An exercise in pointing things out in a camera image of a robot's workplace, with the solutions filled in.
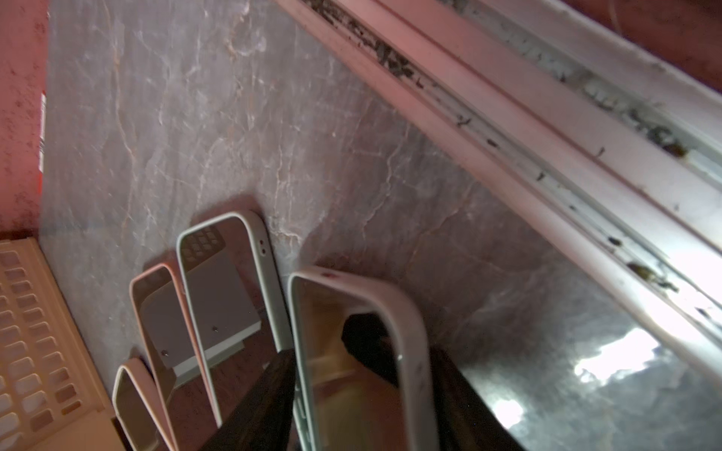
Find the dark phone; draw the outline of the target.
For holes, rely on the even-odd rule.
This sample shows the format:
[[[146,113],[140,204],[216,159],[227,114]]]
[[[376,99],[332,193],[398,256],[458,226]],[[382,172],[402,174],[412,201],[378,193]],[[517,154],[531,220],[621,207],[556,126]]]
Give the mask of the dark phone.
[[[437,450],[429,343],[415,303],[383,280],[306,267],[289,279],[312,450]]]

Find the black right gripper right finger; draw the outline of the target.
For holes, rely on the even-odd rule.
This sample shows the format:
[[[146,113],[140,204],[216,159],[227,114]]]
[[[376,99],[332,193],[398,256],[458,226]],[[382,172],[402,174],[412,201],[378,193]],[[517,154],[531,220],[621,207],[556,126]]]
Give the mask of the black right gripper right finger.
[[[441,450],[524,450],[439,347],[430,348]]]

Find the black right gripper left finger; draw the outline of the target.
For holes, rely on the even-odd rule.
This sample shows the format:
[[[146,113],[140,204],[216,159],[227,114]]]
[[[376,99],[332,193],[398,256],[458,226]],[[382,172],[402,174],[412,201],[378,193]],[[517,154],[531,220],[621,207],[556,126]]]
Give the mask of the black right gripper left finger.
[[[295,399],[296,359],[280,351],[203,450],[284,450]]]

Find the black phone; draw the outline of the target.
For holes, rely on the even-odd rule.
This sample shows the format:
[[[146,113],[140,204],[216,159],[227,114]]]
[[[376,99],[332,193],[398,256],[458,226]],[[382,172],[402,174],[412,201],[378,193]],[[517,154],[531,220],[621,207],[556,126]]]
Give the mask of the black phone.
[[[165,415],[171,416],[178,389],[199,375],[178,266],[162,262],[136,276],[130,299]]]

